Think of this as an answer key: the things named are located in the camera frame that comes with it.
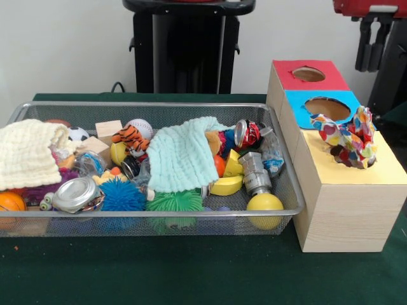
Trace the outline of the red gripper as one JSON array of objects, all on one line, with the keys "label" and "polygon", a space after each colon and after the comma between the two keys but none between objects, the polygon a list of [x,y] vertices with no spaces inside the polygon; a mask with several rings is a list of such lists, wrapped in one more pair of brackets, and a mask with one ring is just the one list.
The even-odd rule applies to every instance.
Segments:
[{"label": "red gripper", "polygon": [[[353,22],[360,21],[360,40],[355,61],[355,69],[359,72],[367,71],[370,52],[371,64],[379,64],[381,62],[387,36],[393,23],[393,17],[390,14],[406,14],[405,0],[334,0],[333,7],[336,13],[342,15],[366,15],[365,17],[351,18]],[[373,17],[368,13],[390,13],[381,14],[377,18],[380,28],[372,45],[372,51],[370,39]]]}]

